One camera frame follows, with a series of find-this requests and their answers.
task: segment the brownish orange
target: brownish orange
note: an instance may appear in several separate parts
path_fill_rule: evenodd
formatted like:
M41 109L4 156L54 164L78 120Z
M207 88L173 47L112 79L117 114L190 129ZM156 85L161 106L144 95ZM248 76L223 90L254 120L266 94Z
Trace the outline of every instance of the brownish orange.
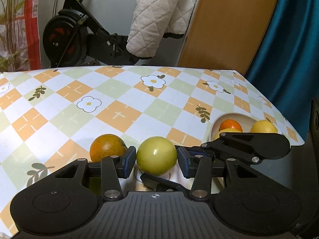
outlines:
M113 134L104 134L97 137L90 147L90 157L92 162L100 162L106 156L121 156L127 147L124 141Z
M241 125L233 119L224 120L221 123L219 130L221 131L221 130L226 129L226 128L235 128L235 129L239 130L240 132L242 132Z

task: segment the table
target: table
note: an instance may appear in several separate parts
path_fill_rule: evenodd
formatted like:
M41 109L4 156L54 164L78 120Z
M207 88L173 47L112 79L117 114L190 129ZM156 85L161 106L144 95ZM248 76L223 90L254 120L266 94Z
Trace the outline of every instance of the table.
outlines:
M208 114L201 117L199 108ZM267 118L292 145L304 143L236 71L93 66L1 73L0 232L17 231L9 212L17 192L77 158L89 159L99 135L118 135L136 148L151 136L191 147L207 142L214 121L230 112Z

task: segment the wooden panel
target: wooden panel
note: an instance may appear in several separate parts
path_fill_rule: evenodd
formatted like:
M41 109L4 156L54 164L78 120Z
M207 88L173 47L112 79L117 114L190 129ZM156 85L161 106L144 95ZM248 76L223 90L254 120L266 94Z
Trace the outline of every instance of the wooden panel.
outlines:
M180 67L233 69L244 74L277 0L199 0Z

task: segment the curtain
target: curtain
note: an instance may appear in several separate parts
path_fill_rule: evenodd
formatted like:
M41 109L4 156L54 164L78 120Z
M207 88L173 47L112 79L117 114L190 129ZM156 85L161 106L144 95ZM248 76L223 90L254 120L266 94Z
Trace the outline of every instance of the curtain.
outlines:
M303 139L319 95L319 0L278 0L246 75Z
M40 69L38 0L0 0L0 73Z

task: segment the white wall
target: white wall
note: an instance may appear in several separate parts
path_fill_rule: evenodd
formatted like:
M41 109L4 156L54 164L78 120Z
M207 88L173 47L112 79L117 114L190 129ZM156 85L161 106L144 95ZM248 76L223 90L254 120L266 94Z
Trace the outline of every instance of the white wall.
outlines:
M50 61L43 49L42 34L45 25L52 18L53 3L54 0L39 0L38 21L43 68L50 66ZM64 0L58 0L57 11L63 7L63 3ZM136 0L84 0L83 4L109 33L129 34ZM183 42L184 38L162 39L155 57L150 60L140 60L137 65L176 66Z

